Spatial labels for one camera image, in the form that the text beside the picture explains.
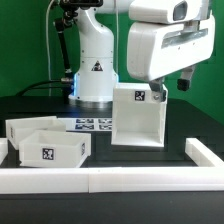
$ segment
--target warning label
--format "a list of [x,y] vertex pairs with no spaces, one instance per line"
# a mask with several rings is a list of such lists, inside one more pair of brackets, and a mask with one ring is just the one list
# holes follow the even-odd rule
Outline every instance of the warning label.
[[92,71],[94,71],[94,72],[102,72],[103,71],[102,66],[99,61],[97,61],[96,64],[93,66]]

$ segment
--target green wall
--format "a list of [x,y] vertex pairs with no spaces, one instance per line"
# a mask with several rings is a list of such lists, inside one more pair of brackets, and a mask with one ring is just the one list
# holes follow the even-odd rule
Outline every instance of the green wall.
[[[0,7],[0,96],[14,95],[24,87],[48,79],[45,44],[45,14],[48,0],[1,0]],[[176,81],[177,72],[166,78],[169,97],[185,99],[224,124],[224,2],[213,2],[216,17],[215,48],[212,57],[197,66],[192,88],[180,92]],[[56,9],[50,14],[50,45],[52,55],[52,76],[62,77],[63,66],[57,34],[52,21],[61,16]],[[98,15],[98,20],[108,26],[116,35],[114,15]],[[126,69],[126,43],[132,22],[127,14],[119,16],[120,50],[119,74],[122,82],[134,82]],[[74,71],[79,67],[79,37],[77,28],[66,31],[69,55]]]

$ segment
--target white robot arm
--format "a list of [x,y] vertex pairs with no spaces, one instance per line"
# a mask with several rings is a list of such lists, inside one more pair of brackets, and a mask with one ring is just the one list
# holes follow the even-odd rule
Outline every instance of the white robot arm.
[[186,91],[195,64],[213,51],[210,7],[209,0],[135,0],[129,9],[130,18],[138,21],[129,32],[129,74],[158,92],[162,77],[183,69],[178,89]]
[[100,0],[60,0],[59,5],[69,9],[89,2],[102,6],[77,7],[73,18],[81,42],[80,69],[69,97],[75,104],[110,104],[118,82],[113,69],[114,37],[95,19],[96,13],[129,11],[130,18],[137,21],[129,32],[127,68],[130,76],[148,82],[161,101],[164,76],[183,69],[178,88],[187,90],[195,64],[212,53],[215,22],[210,16],[211,0],[105,0],[103,4]]

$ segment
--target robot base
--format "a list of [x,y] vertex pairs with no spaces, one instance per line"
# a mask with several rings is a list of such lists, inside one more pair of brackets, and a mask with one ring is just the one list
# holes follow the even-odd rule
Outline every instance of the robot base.
[[78,100],[74,96],[69,96],[69,104],[78,106],[78,107],[85,107],[85,108],[96,108],[96,109],[107,109],[112,108],[112,101],[83,101]]

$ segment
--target black table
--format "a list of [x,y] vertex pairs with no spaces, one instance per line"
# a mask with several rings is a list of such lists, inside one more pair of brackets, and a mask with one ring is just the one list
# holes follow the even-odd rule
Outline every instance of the black table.
[[[63,104],[60,97],[3,97],[0,108],[1,137],[6,119],[111,117],[109,109],[77,108]],[[195,166],[184,153],[188,137],[198,138],[224,159],[224,126],[181,100],[168,102],[164,148],[111,146],[110,132],[91,134],[92,155],[83,167]],[[220,224],[223,209],[224,192],[0,195],[1,223]]]

